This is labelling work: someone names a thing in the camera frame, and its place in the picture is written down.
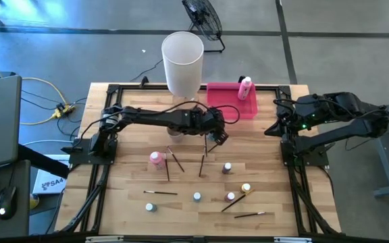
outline electric fan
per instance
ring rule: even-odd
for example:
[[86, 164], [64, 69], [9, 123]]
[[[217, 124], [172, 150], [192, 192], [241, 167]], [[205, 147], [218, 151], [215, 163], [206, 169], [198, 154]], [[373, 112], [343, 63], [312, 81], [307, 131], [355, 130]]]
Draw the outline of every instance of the electric fan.
[[222, 24], [212, 4], [208, 0], [182, 0], [182, 4], [192, 21], [189, 30], [192, 30], [196, 26], [205, 38], [210, 41], [220, 41], [223, 46], [221, 50], [209, 50], [205, 52], [221, 53], [225, 49], [222, 41]]

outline concrete floor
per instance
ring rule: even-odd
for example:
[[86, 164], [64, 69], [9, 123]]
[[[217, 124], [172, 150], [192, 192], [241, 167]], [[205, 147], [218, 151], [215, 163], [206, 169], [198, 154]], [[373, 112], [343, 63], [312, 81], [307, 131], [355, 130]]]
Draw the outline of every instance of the concrete floor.
[[[5, 0], [0, 18], [8, 25], [70, 28], [181, 30], [190, 24], [180, 0]], [[274, 0], [211, 0], [224, 30], [279, 31]], [[289, 31], [389, 32], [389, 0], [283, 0]], [[87, 95], [91, 82], [126, 82], [161, 59], [160, 35], [8, 34], [0, 33], [0, 70], [52, 81], [70, 101]], [[234, 82], [240, 75], [255, 83], [289, 84], [282, 39], [278, 36], [224, 36], [227, 49], [204, 57], [205, 82]], [[205, 41], [206, 47], [217, 43]], [[311, 92], [351, 91], [361, 100], [389, 103], [389, 39], [291, 38], [296, 76]], [[165, 80], [163, 65], [149, 72], [152, 82]], [[24, 89], [52, 99], [48, 86], [25, 81]], [[41, 105], [47, 103], [24, 96]], [[21, 120], [38, 121], [49, 111], [22, 103]], [[82, 109], [76, 112], [82, 116]], [[68, 139], [56, 121], [21, 126], [20, 143]], [[322, 126], [327, 131], [336, 125]], [[63, 123], [70, 132], [76, 124]], [[361, 139], [351, 139], [356, 144]], [[62, 144], [35, 144], [41, 153], [61, 153]], [[344, 152], [339, 142], [329, 153], [336, 205], [342, 230], [350, 236], [389, 239], [389, 196], [373, 190], [387, 186], [372, 143]], [[42, 210], [56, 198], [42, 200]], [[42, 234], [53, 210], [30, 218], [30, 233]]]

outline pink tray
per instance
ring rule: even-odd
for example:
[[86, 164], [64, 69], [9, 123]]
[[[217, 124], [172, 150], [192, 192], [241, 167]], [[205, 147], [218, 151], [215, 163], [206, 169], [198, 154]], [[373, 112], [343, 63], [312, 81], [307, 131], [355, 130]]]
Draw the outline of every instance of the pink tray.
[[[207, 102], [209, 106], [233, 105], [240, 111], [241, 119], [253, 119], [257, 115], [256, 88], [251, 84], [250, 93], [244, 101], [238, 99], [239, 83], [208, 83]], [[237, 112], [233, 108], [219, 108], [225, 119], [236, 119]]]

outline computer mouse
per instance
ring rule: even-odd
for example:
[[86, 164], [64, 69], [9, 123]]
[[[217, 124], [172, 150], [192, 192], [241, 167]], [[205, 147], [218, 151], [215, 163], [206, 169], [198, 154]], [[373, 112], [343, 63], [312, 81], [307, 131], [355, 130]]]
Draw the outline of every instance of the computer mouse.
[[0, 191], [0, 219], [11, 219], [16, 212], [16, 187], [8, 186]]

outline wooden tabletop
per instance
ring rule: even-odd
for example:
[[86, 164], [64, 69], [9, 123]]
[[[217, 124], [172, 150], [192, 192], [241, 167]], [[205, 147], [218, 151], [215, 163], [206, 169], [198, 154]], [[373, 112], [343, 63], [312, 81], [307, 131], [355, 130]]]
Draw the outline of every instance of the wooden tabletop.
[[[100, 118], [108, 83], [92, 83], [80, 132]], [[309, 94], [306, 85], [292, 85], [292, 98]], [[163, 110], [176, 103], [168, 90], [125, 90], [122, 105], [143, 109]], [[263, 132], [276, 120], [275, 94], [257, 92], [259, 112], [254, 119], [226, 125], [229, 139], [205, 158], [203, 175], [198, 177], [203, 154], [203, 137], [185, 136], [174, 144], [166, 128], [129, 125], [119, 133], [115, 164], [111, 166], [107, 184], [100, 234], [119, 235], [178, 235], [178, 236], [296, 236], [296, 222], [287, 169], [282, 165], [280, 138], [264, 136]], [[206, 102], [206, 91], [199, 91], [199, 101]], [[93, 126], [85, 134], [97, 132]], [[317, 130], [306, 132], [316, 134]], [[209, 141], [209, 148], [214, 142]], [[181, 162], [183, 173], [170, 155], [170, 182], [165, 170], [156, 170], [149, 163], [153, 151], [165, 152], [171, 146]], [[232, 170], [222, 174], [224, 163]], [[85, 201], [91, 166], [81, 165], [70, 173], [62, 198], [55, 229], [61, 229], [75, 216]], [[330, 182], [316, 167], [307, 168], [313, 204], [335, 229], [340, 231]], [[240, 196], [238, 189], [249, 183], [255, 191], [230, 207], [224, 201], [228, 192]], [[145, 194], [144, 190], [177, 192], [178, 195]], [[194, 202], [195, 192], [202, 194]], [[154, 203], [158, 210], [145, 210]], [[308, 228], [307, 212], [301, 207]], [[266, 214], [235, 219], [234, 216], [265, 211]], [[95, 214], [92, 207], [90, 224]]]

